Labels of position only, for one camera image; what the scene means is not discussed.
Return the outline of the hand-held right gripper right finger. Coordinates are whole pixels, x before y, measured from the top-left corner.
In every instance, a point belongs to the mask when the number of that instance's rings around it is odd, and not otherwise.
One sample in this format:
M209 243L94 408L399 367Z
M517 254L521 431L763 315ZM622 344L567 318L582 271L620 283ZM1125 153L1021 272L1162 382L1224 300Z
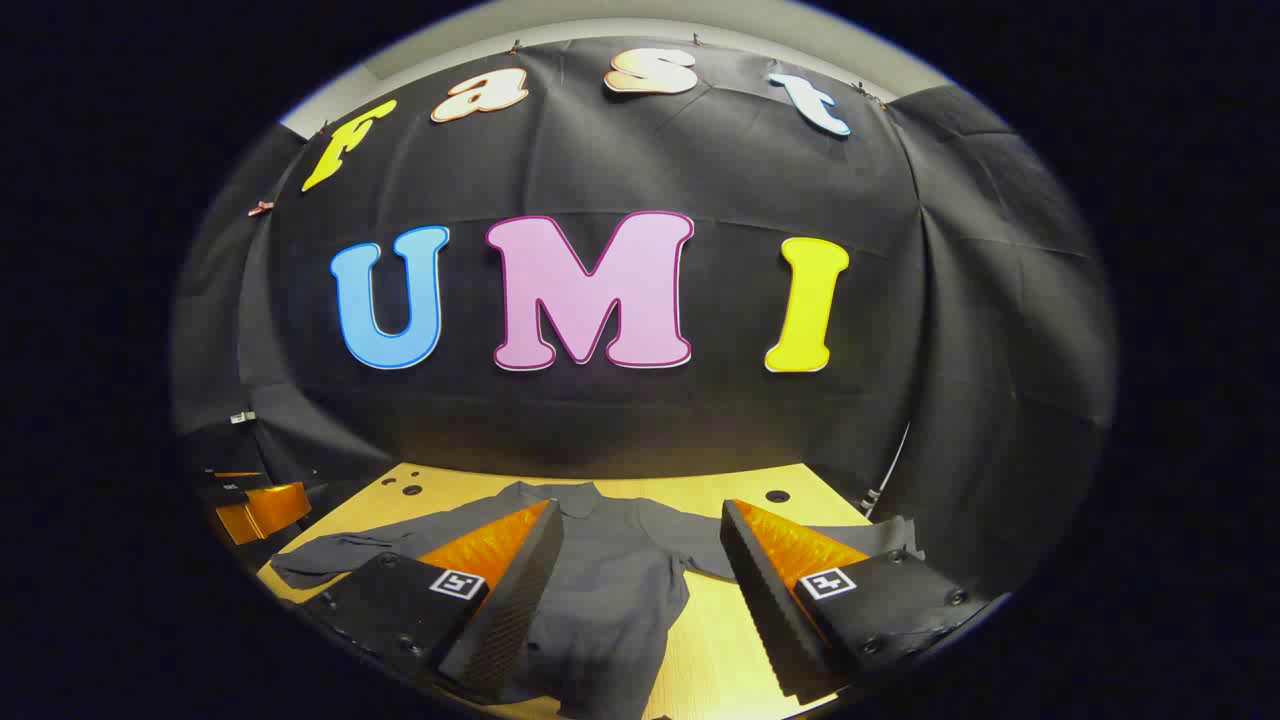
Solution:
M900 684L992 609L925 561L908 518L806 527L732 498L719 537L780 688L801 702Z

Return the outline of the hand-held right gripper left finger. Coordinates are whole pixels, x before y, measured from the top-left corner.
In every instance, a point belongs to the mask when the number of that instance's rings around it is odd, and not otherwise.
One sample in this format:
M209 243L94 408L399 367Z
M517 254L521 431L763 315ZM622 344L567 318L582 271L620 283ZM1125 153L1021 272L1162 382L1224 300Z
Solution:
M300 618L406 685L495 703L563 538L559 503L544 500L430 552L381 551Z

